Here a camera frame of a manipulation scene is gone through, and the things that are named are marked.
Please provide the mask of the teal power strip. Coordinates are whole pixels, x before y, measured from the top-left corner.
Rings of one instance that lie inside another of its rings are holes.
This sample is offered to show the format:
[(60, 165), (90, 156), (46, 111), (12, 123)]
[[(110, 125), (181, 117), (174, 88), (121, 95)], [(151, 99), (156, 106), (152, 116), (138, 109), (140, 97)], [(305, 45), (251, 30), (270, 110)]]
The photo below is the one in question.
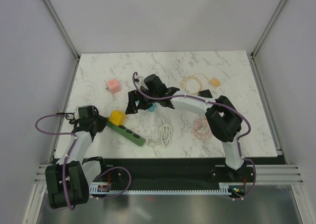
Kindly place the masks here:
[(156, 109), (156, 107), (157, 107), (157, 104), (154, 103), (150, 108), (148, 108), (148, 111), (149, 111), (149, 112), (154, 112), (155, 109)]

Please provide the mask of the yellow cube socket adapter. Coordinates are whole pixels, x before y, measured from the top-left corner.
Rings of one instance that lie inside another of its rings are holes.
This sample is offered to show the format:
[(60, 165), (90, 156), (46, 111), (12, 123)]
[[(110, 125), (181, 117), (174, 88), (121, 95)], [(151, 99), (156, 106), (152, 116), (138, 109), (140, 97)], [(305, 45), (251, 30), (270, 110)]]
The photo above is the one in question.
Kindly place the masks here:
[(112, 111), (109, 122), (113, 123), (116, 126), (123, 125), (124, 121), (126, 119), (126, 114), (120, 110), (114, 110)]

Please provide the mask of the green power strip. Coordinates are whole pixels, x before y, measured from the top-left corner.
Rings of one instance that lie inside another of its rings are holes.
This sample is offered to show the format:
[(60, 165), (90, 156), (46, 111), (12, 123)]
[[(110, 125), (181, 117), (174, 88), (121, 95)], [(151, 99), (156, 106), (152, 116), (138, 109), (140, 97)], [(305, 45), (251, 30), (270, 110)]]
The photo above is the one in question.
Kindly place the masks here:
[(138, 134), (134, 133), (132, 130), (126, 128), (124, 125), (117, 126), (112, 122), (108, 121), (106, 126), (121, 135), (122, 137), (126, 138), (127, 140), (131, 141), (132, 143), (136, 144), (137, 146), (143, 146), (146, 140), (139, 136)]

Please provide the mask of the pink cube socket adapter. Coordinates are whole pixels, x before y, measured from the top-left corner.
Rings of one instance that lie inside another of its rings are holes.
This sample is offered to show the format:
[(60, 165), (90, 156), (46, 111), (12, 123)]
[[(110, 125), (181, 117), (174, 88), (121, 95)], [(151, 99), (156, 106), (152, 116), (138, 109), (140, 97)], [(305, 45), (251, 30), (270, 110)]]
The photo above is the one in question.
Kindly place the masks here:
[(119, 81), (114, 78), (109, 81), (106, 81), (106, 90), (111, 94), (116, 94), (121, 91), (121, 87), (119, 85)]

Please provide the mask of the yellow charger plug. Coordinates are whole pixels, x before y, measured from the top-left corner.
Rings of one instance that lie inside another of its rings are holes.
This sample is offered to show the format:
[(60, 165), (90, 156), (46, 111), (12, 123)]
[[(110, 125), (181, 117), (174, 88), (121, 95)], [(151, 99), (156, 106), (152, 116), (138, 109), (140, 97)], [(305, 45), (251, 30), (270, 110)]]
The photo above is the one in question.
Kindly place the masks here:
[(221, 85), (221, 82), (220, 82), (218, 79), (216, 79), (216, 78), (211, 79), (211, 80), (210, 80), (210, 83), (211, 83), (211, 85), (212, 85), (213, 87), (219, 87), (219, 86)]

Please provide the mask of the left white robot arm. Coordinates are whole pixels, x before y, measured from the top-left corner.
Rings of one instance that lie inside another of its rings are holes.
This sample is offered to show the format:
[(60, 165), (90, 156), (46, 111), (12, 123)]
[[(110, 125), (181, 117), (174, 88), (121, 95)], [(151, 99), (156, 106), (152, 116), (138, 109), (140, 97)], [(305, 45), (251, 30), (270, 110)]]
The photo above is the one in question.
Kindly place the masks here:
[(74, 125), (71, 142), (66, 153), (56, 164), (45, 170), (45, 179), (50, 207), (59, 209), (84, 204), (89, 199), (89, 185), (96, 179), (108, 177), (108, 168), (101, 165), (101, 157), (86, 158), (85, 154), (97, 133), (106, 127), (108, 119), (99, 115), (93, 105), (75, 109), (69, 118)]

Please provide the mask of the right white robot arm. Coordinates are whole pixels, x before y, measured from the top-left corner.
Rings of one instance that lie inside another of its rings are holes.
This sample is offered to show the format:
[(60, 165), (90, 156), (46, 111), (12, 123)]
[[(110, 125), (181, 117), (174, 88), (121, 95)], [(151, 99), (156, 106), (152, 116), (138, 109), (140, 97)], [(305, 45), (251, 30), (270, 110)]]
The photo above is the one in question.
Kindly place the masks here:
[(125, 113), (136, 114), (147, 110), (155, 103), (175, 110), (184, 110), (203, 115), (212, 134), (222, 142), (225, 152), (227, 178), (238, 181), (244, 175), (242, 168), (244, 158), (241, 154), (239, 140), (241, 124), (246, 118), (241, 115), (225, 96), (216, 99), (190, 95), (176, 87), (167, 87), (156, 74), (145, 78), (137, 72), (132, 75), (135, 90), (128, 92), (128, 104)]

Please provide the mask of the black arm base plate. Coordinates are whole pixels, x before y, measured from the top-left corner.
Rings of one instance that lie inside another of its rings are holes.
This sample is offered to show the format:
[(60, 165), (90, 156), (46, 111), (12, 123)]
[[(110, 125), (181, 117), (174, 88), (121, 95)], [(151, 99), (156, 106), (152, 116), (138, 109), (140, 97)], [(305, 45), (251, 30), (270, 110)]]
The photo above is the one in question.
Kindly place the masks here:
[(129, 187), (216, 188), (222, 183), (250, 184), (249, 162), (235, 171), (223, 158), (102, 158), (95, 181), (108, 181), (120, 190)]

